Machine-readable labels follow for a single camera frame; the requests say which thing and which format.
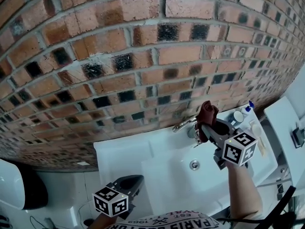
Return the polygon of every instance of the white wall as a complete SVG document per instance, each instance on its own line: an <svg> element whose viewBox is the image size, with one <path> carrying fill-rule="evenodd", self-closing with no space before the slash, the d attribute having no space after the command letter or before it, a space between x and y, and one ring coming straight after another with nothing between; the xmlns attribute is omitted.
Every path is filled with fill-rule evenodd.
<svg viewBox="0 0 305 229"><path fill-rule="evenodd" d="M283 96L289 99L300 119L305 117L305 64Z"/></svg>

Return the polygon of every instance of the sink drain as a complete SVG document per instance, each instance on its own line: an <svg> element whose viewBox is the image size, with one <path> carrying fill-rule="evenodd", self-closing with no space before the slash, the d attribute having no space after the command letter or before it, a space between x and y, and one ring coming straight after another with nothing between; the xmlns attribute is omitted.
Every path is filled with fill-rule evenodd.
<svg viewBox="0 0 305 229"><path fill-rule="evenodd" d="M192 170L198 170L200 167L200 164L197 160L193 160L191 163L190 163L190 168Z"/></svg>

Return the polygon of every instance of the brick wall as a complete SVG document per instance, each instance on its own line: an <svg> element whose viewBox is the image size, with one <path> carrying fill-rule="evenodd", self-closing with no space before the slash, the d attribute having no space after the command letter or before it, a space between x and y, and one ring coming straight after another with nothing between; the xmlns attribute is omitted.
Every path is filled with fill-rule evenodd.
<svg viewBox="0 0 305 229"><path fill-rule="evenodd" d="M0 157L39 169L205 100L264 106L304 62L305 0L0 1Z"/></svg>

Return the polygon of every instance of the cloth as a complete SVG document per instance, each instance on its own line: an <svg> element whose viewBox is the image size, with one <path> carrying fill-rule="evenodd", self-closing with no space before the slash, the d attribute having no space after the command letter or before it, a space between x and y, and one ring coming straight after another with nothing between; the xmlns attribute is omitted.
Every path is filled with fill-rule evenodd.
<svg viewBox="0 0 305 229"><path fill-rule="evenodd" d="M253 214L246 219L261 219ZM237 223L234 229L254 229L257 224ZM107 227L107 229L226 229L222 222L195 211L176 211L161 216L126 220Z"/></svg>
<svg viewBox="0 0 305 229"><path fill-rule="evenodd" d="M196 129L199 129L199 137L203 143L206 143L208 141L208 138L203 133L201 126L203 124L206 124L213 127L213 125L215 125L216 123L216 117L218 112L218 108L214 105L211 105L210 101L204 102L201 106L200 112L197 116Z"/></svg>

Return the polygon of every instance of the dark red cloth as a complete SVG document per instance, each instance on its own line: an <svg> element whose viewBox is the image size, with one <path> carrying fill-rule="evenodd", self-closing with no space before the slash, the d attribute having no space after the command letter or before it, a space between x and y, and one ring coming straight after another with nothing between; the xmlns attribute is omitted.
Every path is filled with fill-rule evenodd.
<svg viewBox="0 0 305 229"><path fill-rule="evenodd" d="M210 101L204 102L201 106L200 112L197 116L196 128L199 129L199 137L203 143L206 143L208 141L208 138L203 133L201 126L202 124L210 126L215 125L218 111L218 108L214 105L211 105Z"/></svg>

